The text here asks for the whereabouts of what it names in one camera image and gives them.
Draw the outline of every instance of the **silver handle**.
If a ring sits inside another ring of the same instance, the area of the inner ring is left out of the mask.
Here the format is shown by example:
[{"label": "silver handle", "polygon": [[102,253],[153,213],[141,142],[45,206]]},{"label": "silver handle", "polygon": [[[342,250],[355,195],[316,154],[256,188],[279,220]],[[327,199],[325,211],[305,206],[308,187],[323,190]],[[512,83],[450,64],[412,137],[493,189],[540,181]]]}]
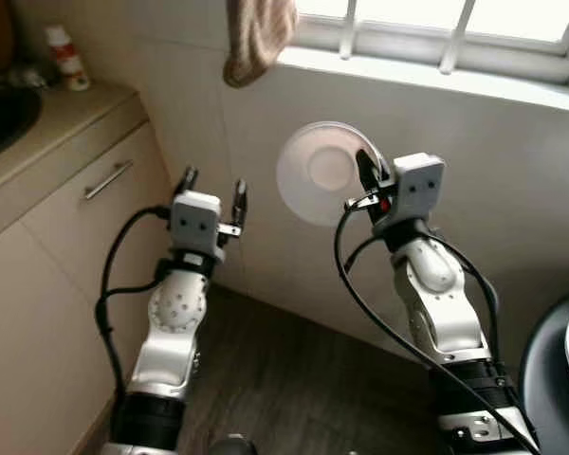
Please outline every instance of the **silver handle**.
[{"label": "silver handle", "polygon": [[97,194],[105,190],[118,177],[120,177],[127,169],[133,166],[133,160],[128,159],[122,163],[116,163],[114,165],[114,171],[110,173],[105,180],[103,180],[99,185],[95,188],[87,188],[84,190],[84,199],[90,201],[94,198]]}]

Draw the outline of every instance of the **kitchen cabinet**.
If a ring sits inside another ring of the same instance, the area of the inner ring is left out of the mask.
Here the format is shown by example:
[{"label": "kitchen cabinet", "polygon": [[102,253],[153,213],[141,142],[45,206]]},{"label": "kitchen cabinet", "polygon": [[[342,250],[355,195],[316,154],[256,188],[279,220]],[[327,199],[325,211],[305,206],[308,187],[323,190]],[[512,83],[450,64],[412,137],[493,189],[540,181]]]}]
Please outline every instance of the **kitchen cabinet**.
[{"label": "kitchen cabinet", "polygon": [[[92,306],[99,296],[105,256],[122,225],[138,209],[167,204],[170,197],[154,132],[144,123],[27,213],[23,224]],[[140,220],[119,249],[110,286],[151,281],[157,260],[168,255],[168,246],[164,221]],[[126,372],[134,366],[147,334],[148,299],[149,293],[144,293],[109,301],[114,338]]]},{"label": "kitchen cabinet", "polygon": [[0,234],[0,453],[64,455],[113,381],[86,297],[15,223]]}]

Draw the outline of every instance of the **white bottle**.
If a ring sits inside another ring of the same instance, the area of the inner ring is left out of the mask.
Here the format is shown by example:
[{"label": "white bottle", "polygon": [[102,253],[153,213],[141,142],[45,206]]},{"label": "white bottle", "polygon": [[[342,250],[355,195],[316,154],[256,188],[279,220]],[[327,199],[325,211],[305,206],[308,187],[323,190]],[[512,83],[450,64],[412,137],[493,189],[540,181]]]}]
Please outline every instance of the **white bottle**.
[{"label": "white bottle", "polygon": [[64,76],[65,86],[69,90],[86,90],[90,86],[90,80],[84,70],[83,61],[72,44],[72,39],[65,32],[64,26],[49,26],[45,28],[45,32],[53,59]]}]

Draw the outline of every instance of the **towel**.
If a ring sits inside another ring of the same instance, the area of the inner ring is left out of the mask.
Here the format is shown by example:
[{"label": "towel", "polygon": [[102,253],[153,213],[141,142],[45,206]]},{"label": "towel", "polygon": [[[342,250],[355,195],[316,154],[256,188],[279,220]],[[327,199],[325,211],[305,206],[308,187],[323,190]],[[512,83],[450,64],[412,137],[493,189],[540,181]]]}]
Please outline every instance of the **towel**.
[{"label": "towel", "polygon": [[244,87],[262,76],[293,38],[295,0],[228,0],[228,21],[224,81]]}]

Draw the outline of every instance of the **window sill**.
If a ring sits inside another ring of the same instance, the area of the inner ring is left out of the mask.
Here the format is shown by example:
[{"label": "window sill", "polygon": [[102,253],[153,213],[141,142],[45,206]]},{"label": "window sill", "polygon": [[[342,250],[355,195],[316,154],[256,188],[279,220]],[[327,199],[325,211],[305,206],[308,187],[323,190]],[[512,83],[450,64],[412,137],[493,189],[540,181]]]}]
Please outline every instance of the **window sill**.
[{"label": "window sill", "polygon": [[344,74],[387,82],[419,85],[439,90],[512,100],[569,111],[565,87],[522,81],[503,76],[455,70],[445,76],[437,68],[407,62],[353,56],[342,60],[335,52],[287,47],[278,64],[327,73]]}]

